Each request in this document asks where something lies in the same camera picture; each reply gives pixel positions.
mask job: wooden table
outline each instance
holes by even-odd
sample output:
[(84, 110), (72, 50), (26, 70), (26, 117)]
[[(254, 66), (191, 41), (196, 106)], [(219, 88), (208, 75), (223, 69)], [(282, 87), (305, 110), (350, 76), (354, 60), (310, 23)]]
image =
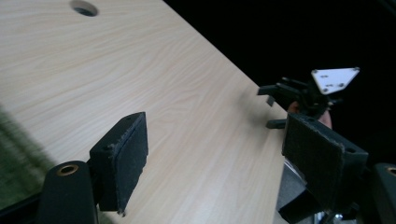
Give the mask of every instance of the wooden table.
[(90, 3), (0, 2), (1, 106), (56, 163), (146, 111), (148, 163), (117, 223), (272, 223), (283, 131), (265, 123), (286, 112), (165, 2)]

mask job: brass insert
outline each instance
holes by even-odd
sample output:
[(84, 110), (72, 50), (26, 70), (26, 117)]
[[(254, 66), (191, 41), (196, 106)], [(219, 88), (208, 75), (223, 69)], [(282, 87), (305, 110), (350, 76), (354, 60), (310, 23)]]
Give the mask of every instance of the brass insert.
[(69, 164), (66, 166), (61, 167), (57, 172), (56, 175), (65, 176), (65, 175), (72, 175), (73, 173), (78, 170), (78, 166), (75, 164)]

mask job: black background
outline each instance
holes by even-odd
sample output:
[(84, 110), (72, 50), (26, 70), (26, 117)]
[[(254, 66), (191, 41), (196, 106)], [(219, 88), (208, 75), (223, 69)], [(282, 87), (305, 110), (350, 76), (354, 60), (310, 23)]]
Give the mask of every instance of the black background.
[(307, 81), (313, 69), (359, 67), (336, 93), (344, 102), (332, 108), (333, 129), (361, 147), (375, 135), (385, 144), (375, 146), (394, 147), (396, 16), (379, 1), (165, 3), (258, 86), (282, 77)]

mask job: mounting hole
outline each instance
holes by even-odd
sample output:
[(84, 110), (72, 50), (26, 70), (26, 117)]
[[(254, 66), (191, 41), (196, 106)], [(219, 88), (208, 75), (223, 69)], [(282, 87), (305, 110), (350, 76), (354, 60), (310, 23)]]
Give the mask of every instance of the mounting hole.
[(95, 17), (99, 13), (98, 9), (93, 4), (81, 0), (71, 1), (70, 7), (83, 16)]
[(56, 172), (56, 175), (64, 176), (64, 175), (72, 175), (73, 173), (78, 170), (78, 166), (75, 164), (70, 164), (61, 167), (58, 172)]
[(388, 167), (388, 172), (389, 172), (391, 175), (396, 176), (396, 168), (395, 168), (395, 167)]
[(355, 153), (356, 150), (353, 149), (353, 148), (348, 147), (348, 148), (346, 149), (346, 152), (348, 152), (348, 153)]

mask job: white metal plate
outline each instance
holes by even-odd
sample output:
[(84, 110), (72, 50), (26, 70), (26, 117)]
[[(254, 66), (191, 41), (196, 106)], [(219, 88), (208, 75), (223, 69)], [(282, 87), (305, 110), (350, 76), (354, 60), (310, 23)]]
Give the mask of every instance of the white metal plate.
[(359, 71), (360, 69), (357, 67), (313, 70), (312, 77), (320, 92), (328, 95), (345, 89)]

